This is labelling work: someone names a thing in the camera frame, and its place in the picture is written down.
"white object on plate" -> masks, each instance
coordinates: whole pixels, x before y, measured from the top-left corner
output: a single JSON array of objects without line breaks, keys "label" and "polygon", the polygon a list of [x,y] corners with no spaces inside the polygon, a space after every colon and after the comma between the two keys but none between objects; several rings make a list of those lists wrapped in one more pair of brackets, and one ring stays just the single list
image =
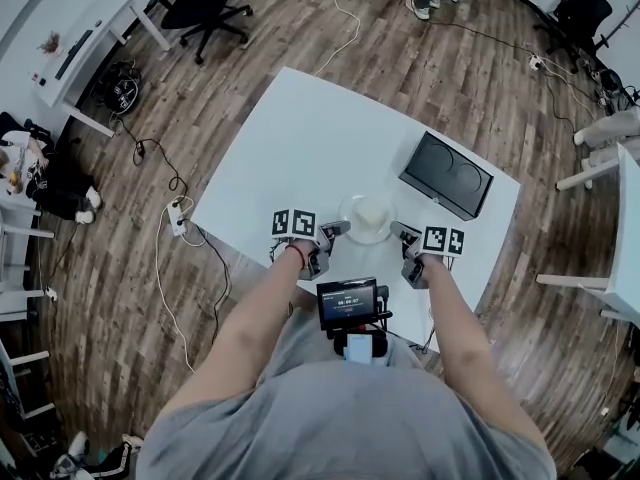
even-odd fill
[{"label": "white object on plate", "polygon": [[340,203],[339,218],[351,222],[347,236],[360,244],[377,244],[391,233],[396,209],[390,201],[373,196],[347,196]]}]

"white chair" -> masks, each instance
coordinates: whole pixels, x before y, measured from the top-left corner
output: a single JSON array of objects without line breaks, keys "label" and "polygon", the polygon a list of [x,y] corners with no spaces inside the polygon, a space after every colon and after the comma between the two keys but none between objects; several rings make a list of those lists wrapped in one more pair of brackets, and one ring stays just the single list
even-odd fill
[{"label": "white chair", "polygon": [[2,363],[2,367],[4,367],[4,370],[7,373],[7,377],[9,379],[9,387],[11,388],[11,391],[13,391],[13,394],[20,401],[20,411],[24,419],[33,418],[38,414],[42,414],[43,412],[50,411],[51,409],[55,408],[55,405],[50,403],[50,404],[43,405],[42,407],[38,407],[33,411],[25,412],[24,407],[22,406],[22,399],[20,398],[20,393],[18,392],[16,377],[27,375],[31,373],[31,370],[27,368],[19,371],[18,373],[15,373],[13,369],[16,366],[27,364],[32,361],[38,361],[39,359],[45,359],[47,357],[49,357],[49,352],[45,351],[45,352],[37,352],[35,354],[30,354],[28,356],[16,357],[14,359],[11,359],[9,357],[9,354],[7,354],[7,351],[4,348],[4,344],[0,340],[0,363]]},{"label": "white chair", "polygon": [[613,267],[609,277],[569,277],[539,274],[540,284],[577,287],[594,295],[610,310],[607,318],[632,322],[640,328],[640,167],[618,144],[620,209]]},{"label": "white chair", "polygon": [[[42,290],[25,290],[22,283],[16,282],[15,276],[11,276],[11,271],[25,272],[30,270],[28,265],[6,264],[6,245],[9,234],[27,235],[43,238],[54,238],[52,231],[43,231],[35,228],[26,228],[6,224],[3,212],[8,210],[6,204],[1,205],[0,210],[0,322],[12,320],[24,320],[27,312],[24,309],[23,299],[32,297],[43,297]],[[27,216],[40,216],[40,212],[25,208],[22,206],[14,206],[9,211],[23,213]]]}]

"white desk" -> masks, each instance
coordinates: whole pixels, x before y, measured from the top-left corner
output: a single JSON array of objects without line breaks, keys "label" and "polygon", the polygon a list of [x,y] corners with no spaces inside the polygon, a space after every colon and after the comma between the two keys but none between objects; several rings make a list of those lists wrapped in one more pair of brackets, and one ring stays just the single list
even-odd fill
[{"label": "white desk", "polygon": [[569,277],[540,274],[540,284],[579,287],[594,295],[612,310],[604,317],[632,322],[640,328],[640,167],[623,146],[618,144],[620,165],[620,208],[613,266],[609,277]]},{"label": "white desk", "polygon": [[[465,250],[453,276],[475,310],[500,253],[520,185],[482,158],[430,130],[495,178],[480,216],[462,222],[398,179],[428,128],[369,98],[292,69],[283,68],[247,118],[215,174],[192,220],[264,266],[273,212],[286,207],[315,211],[318,222],[338,217],[344,196],[386,194],[398,220],[463,229]],[[336,241],[329,271],[320,283],[375,276],[389,286],[389,330],[424,344],[432,327],[427,292],[401,277],[400,242],[389,237],[359,245]],[[315,282],[300,282],[311,293]]]},{"label": "white desk", "polygon": [[[126,43],[125,38],[114,29],[113,23],[120,13],[127,8],[133,11],[140,20],[140,23],[149,31],[164,51],[171,49],[167,40],[153,25],[147,15],[135,7],[133,0],[99,0],[80,12],[77,21],[69,30],[61,34],[60,44],[63,46],[64,51],[57,56],[52,54],[49,62],[46,64],[42,73],[40,73],[41,78],[46,79],[46,84],[44,86],[34,85],[36,94],[49,107],[60,107],[63,112],[104,133],[108,137],[113,137],[113,131],[80,112],[75,105],[66,100],[66,94],[86,60],[107,34],[112,34],[115,39],[122,44]],[[86,30],[93,30],[93,33],[82,45],[80,51],[73,58],[61,79],[56,80],[55,75],[67,58],[69,50],[80,37],[82,37],[82,34],[84,34]]]}]

